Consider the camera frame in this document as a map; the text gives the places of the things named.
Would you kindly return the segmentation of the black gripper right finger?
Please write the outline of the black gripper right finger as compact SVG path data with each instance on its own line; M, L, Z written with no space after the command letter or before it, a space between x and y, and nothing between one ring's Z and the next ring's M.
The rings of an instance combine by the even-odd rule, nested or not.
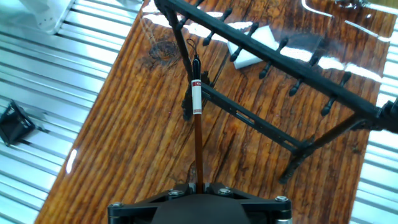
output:
M238 202L250 223L292 224L292 202L286 196L264 199L221 183L206 183L203 192Z

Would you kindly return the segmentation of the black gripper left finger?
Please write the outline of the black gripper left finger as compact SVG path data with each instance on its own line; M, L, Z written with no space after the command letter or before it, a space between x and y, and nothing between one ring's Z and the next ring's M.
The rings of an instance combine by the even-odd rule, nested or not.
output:
M177 184L174 188L161 192L153 197L135 204L114 202L107 208L108 223L133 223L134 217L153 216L156 210L164 203L172 199L196 193L194 183Z

